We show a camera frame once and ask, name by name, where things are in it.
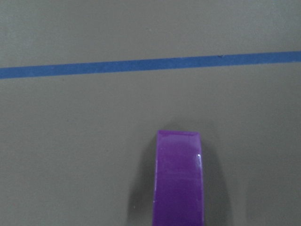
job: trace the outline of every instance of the gray floor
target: gray floor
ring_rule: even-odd
[[[301,1],[0,3],[0,66],[301,49]],[[0,225],[151,225],[158,129],[202,136],[207,226],[301,223],[301,64],[0,80]]]

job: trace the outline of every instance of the purple block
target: purple block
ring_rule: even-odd
[[[153,202],[153,226],[204,226],[199,133],[158,131]]]

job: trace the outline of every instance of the glossy purple surface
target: glossy purple surface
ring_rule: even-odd
[[[197,132],[158,131],[153,226],[204,226]]]

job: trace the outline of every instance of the blue tape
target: blue tape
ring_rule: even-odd
[[[301,62],[301,51],[0,68],[0,79]]]

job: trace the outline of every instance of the blue stripe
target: blue stripe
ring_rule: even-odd
[[[0,79],[301,62],[301,51],[0,68]]]

